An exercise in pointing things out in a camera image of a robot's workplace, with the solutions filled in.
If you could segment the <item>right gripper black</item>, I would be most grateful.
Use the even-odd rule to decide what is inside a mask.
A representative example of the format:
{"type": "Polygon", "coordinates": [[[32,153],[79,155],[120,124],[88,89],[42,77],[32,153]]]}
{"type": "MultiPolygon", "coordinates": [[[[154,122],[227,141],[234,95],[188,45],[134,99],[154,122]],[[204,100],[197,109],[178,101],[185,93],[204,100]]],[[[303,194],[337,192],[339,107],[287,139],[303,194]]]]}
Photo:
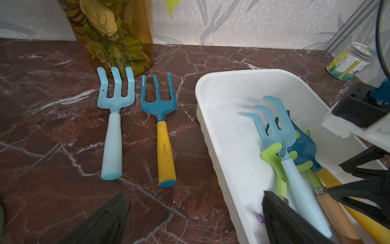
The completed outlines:
{"type": "Polygon", "coordinates": [[[390,154],[390,80],[386,78],[379,87],[356,83],[326,114],[321,125],[338,137],[356,135],[373,144],[339,164],[345,172],[365,180],[329,188],[328,193],[389,229],[390,171],[359,166],[390,154]]]}

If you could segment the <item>potted plant amber vase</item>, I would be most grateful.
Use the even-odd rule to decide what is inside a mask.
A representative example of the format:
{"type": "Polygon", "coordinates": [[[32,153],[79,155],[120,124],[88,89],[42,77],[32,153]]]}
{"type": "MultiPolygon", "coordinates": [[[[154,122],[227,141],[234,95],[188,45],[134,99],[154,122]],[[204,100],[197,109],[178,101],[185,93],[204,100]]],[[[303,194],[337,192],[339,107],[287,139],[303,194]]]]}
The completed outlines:
{"type": "Polygon", "coordinates": [[[135,76],[153,64],[152,2],[64,0],[61,5],[76,39],[95,67],[121,77],[130,67],[135,76]]]}

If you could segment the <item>white plastic storage box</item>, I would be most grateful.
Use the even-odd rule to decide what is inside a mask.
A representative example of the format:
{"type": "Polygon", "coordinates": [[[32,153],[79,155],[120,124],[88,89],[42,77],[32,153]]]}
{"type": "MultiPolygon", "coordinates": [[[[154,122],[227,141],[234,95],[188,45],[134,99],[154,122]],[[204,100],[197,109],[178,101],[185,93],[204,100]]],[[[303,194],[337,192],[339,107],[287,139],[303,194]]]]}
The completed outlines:
{"type": "Polygon", "coordinates": [[[241,244],[267,244],[265,224],[259,222],[265,191],[276,190],[276,175],[264,162],[264,145],[255,121],[246,117],[255,105],[278,112],[265,96],[280,98],[301,130],[310,130],[316,159],[340,182],[356,181],[340,164],[363,152],[357,137],[340,138],[321,124],[329,107],[299,77],[280,69],[214,72],[196,84],[197,118],[218,183],[241,244]]]}

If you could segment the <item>light blue fork pale handle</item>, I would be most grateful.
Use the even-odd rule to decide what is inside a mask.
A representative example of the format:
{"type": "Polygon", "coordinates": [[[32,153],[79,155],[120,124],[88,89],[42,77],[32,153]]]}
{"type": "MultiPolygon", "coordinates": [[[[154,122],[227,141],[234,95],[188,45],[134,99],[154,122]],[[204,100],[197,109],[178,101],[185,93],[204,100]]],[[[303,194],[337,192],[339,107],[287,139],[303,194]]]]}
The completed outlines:
{"type": "Polygon", "coordinates": [[[128,93],[121,95],[122,79],[117,67],[112,67],[112,75],[115,81],[113,97],[107,97],[108,78],[103,67],[97,68],[100,78],[100,90],[97,106],[109,109],[109,121],[106,133],[101,178],[112,181],[122,176],[122,135],[120,109],[131,106],[135,102],[135,79],[131,67],[126,67],[125,72],[128,80],[128,93]]]}

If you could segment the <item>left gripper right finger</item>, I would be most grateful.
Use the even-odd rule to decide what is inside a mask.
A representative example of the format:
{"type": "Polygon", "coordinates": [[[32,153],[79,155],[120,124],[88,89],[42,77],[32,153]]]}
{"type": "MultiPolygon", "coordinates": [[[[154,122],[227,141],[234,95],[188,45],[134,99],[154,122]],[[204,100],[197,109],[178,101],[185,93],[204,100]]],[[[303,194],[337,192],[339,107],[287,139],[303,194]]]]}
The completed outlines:
{"type": "Polygon", "coordinates": [[[275,193],[265,191],[262,206],[270,243],[272,244],[331,244],[332,241],[316,230],[275,193]]]}

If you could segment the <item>dark teal fork yellow handle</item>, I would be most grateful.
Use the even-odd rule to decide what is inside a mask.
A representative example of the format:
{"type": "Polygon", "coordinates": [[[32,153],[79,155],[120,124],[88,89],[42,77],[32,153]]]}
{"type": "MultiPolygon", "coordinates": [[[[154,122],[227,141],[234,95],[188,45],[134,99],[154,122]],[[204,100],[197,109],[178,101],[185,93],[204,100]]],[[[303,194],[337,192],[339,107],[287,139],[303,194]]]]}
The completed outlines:
{"type": "Polygon", "coordinates": [[[168,188],[177,183],[177,177],[174,166],[172,148],[165,122],[165,116],[173,112],[177,108],[176,96],[173,88],[172,75],[167,74],[170,100],[163,101],[160,96],[159,83],[156,75],[153,76],[155,85],[156,100],[152,103],[145,100],[146,97],[146,76],[141,78],[141,109],[147,113],[156,116],[157,118],[157,164],[158,164],[158,180],[159,186],[168,188]]]}

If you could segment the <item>small jar green label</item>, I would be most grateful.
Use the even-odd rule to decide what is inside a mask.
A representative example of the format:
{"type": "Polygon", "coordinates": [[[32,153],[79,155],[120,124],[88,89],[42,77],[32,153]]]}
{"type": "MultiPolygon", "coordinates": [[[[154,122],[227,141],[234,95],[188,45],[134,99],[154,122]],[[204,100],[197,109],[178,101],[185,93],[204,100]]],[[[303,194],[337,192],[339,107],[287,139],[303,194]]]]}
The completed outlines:
{"type": "Polygon", "coordinates": [[[350,81],[376,58],[376,51],[362,43],[352,42],[326,66],[326,70],[338,80],[350,81]]]}

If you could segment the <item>dark teal rake yellow handle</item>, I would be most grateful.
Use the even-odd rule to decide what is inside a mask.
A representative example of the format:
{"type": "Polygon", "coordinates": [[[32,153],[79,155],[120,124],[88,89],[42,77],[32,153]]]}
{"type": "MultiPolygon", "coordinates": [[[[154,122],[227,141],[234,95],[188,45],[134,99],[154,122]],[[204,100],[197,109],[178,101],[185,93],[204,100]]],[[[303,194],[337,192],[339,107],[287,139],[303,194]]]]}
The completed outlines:
{"type": "MultiPolygon", "coordinates": [[[[342,186],[341,182],[332,175],[326,168],[322,167],[316,175],[322,180],[325,185],[329,188],[342,186]]],[[[390,229],[385,228],[378,222],[369,218],[368,216],[344,205],[345,209],[350,213],[351,216],[365,229],[365,231],[378,243],[378,244],[388,244],[390,242],[390,229]]]]}

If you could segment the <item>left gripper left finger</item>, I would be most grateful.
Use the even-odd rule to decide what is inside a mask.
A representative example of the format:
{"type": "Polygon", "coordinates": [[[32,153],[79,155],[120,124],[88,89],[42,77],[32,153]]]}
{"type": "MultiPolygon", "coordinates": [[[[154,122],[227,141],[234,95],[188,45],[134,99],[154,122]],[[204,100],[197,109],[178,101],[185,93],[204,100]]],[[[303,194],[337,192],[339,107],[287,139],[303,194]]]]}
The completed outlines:
{"type": "Polygon", "coordinates": [[[125,194],[118,193],[59,243],[120,244],[130,209],[125,194]]]}

